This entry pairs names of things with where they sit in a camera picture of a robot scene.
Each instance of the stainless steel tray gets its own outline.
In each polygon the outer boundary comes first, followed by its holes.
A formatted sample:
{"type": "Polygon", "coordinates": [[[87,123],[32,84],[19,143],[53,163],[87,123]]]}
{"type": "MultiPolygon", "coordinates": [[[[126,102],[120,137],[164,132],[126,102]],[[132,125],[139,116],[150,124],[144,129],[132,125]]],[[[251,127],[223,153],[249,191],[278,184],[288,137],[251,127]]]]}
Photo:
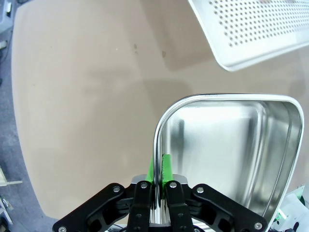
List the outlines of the stainless steel tray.
{"type": "Polygon", "coordinates": [[[218,64],[228,71],[309,45],[309,1],[188,1],[218,64]]]}
{"type": "MultiPolygon", "coordinates": [[[[297,160],[303,111],[290,97],[265,94],[194,95],[172,105],[154,137],[154,179],[162,154],[189,186],[206,183],[268,222],[282,201],[297,160]]],[[[156,222],[161,220],[157,198],[156,222]]]]}

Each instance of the perforated metal tray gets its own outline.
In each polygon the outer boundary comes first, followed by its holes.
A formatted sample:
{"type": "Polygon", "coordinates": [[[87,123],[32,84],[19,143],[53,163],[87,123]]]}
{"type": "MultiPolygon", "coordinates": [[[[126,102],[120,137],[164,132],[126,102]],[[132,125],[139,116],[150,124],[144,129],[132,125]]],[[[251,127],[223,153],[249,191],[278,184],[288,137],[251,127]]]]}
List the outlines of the perforated metal tray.
{"type": "Polygon", "coordinates": [[[212,52],[235,71],[309,45],[308,0],[189,0],[212,52]]]}

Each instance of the bolt head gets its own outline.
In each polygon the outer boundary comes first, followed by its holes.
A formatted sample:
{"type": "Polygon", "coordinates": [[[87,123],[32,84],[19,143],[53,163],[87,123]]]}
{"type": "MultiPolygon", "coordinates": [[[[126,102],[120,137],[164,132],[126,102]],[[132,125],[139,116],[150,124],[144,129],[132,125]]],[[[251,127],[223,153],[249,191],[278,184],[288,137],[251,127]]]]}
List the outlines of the bolt head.
{"type": "Polygon", "coordinates": [[[143,183],[141,183],[140,184],[140,187],[143,189],[145,189],[145,188],[147,188],[147,186],[148,186],[148,184],[147,183],[145,183],[145,182],[143,182],[143,183]]]}
{"type": "Polygon", "coordinates": [[[260,230],[263,227],[263,225],[260,222],[255,223],[254,228],[257,230],[260,230]]]}
{"type": "Polygon", "coordinates": [[[61,226],[58,231],[59,232],[67,232],[67,228],[65,228],[64,226],[61,226]]]}
{"type": "Polygon", "coordinates": [[[113,188],[113,191],[114,191],[114,192],[119,192],[119,191],[120,191],[120,187],[119,187],[119,186],[114,187],[114,188],[113,188]]]}
{"type": "Polygon", "coordinates": [[[204,192],[204,189],[203,189],[202,187],[198,187],[198,188],[197,188],[197,192],[198,192],[198,193],[203,193],[203,192],[204,192]]]}
{"type": "Polygon", "coordinates": [[[171,188],[175,188],[175,187],[177,186],[177,184],[176,184],[175,182],[171,182],[171,183],[169,184],[169,186],[170,186],[171,188]]]}

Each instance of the gray floor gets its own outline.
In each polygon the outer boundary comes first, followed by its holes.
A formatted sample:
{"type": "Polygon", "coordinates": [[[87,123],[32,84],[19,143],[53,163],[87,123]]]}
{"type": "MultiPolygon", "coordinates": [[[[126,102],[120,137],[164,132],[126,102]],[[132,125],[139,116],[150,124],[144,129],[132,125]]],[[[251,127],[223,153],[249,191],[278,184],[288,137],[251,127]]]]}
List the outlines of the gray floor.
{"type": "MultiPolygon", "coordinates": [[[[0,41],[10,41],[13,29],[0,34],[0,41]]],[[[19,185],[0,187],[0,195],[14,210],[9,214],[14,225],[11,232],[51,232],[55,219],[44,215],[29,180],[19,145],[12,98],[11,47],[0,59],[0,166],[8,181],[22,180],[19,185]]]]}

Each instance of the green object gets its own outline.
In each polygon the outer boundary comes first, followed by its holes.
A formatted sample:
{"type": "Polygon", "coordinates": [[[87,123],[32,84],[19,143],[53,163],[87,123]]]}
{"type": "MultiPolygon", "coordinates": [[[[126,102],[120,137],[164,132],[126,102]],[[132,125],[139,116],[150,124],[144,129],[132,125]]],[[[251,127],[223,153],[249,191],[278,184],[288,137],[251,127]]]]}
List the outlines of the green object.
{"type": "MultiPolygon", "coordinates": [[[[165,184],[173,180],[173,171],[172,171],[172,159],[170,154],[164,154],[162,156],[162,188],[165,184]]],[[[154,182],[154,161],[151,159],[148,174],[146,176],[147,181],[154,182]]]]}
{"type": "Polygon", "coordinates": [[[173,180],[172,159],[170,154],[164,154],[162,157],[162,188],[165,184],[173,180]]]}
{"type": "Polygon", "coordinates": [[[148,173],[146,175],[146,179],[147,181],[149,181],[150,183],[154,183],[154,160],[151,159],[150,161],[150,166],[149,166],[149,169],[148,169],[148,173]]]}

